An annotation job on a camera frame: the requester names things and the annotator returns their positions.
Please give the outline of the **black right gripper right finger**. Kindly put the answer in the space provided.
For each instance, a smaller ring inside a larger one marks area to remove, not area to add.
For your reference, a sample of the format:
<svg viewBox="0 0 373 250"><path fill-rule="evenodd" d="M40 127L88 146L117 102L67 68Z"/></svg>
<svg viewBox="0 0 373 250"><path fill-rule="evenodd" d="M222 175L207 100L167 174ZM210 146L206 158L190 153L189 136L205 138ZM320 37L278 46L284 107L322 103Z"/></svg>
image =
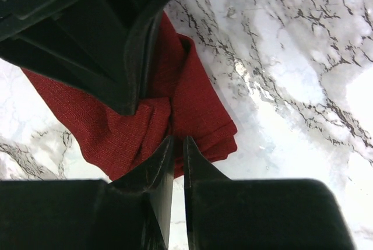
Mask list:
<svg viewBox="0 0 373 250"><path fill-rule="evenodd" d="M353 249L336 199L315 179L232 180L184 141L190 249Z"/></svg>

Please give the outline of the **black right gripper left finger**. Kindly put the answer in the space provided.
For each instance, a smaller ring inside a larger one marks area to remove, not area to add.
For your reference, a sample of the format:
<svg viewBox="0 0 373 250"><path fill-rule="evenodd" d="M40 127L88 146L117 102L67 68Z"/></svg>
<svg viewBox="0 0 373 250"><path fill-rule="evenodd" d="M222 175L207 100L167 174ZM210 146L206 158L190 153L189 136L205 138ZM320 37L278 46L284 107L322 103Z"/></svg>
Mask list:
<svg viewBox="0 0 373 250"><path fill-rule="evenodd" d="M174 139L103 180L2 181L2 249L167 249Z"/></svg>

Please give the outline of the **dark red cloth napkin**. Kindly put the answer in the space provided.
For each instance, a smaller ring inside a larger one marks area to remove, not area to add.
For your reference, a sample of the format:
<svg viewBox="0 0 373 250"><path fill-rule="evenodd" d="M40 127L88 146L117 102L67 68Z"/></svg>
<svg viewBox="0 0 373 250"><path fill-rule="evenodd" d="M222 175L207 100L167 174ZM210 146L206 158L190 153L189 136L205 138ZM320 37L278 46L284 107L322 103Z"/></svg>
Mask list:
<svg viewBox="0 0 373 250"><path fill-rule="evenodd" d="M56 118L76 138L83 158L116 180L145 161L167 135L175 138L175 171L183 172L182 143L194 139L209 161L237 149L237 128L199 59L194 41L163 16L146 98L134 115L119 115L93 96L32 71L24 74Z"/></svg>

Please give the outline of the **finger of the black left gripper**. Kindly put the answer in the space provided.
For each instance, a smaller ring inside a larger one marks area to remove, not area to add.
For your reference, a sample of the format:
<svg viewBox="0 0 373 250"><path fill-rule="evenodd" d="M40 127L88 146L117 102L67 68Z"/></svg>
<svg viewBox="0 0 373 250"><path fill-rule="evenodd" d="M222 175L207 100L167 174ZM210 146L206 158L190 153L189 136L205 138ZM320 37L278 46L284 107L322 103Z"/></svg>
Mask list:
<svg viewBox="0 0 373 250"><path fill-rule="evenodd" d="M57 0L21 20L1 19L1 58L83 90L119 114L146 93L170 0Z"/></svg>

